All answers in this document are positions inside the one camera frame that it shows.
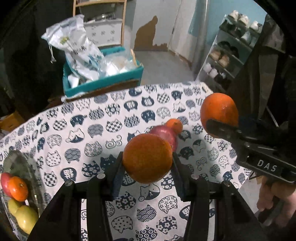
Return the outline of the person's right hand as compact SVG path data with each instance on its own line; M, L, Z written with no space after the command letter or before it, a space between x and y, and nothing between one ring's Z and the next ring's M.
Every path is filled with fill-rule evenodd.
M274 182L269 186L266 184L265 178L263 178L257 202L258 210L271 209L274 197L284 202L281 213L276 217L275 222L278 226L285 227L295 213L295 185Z

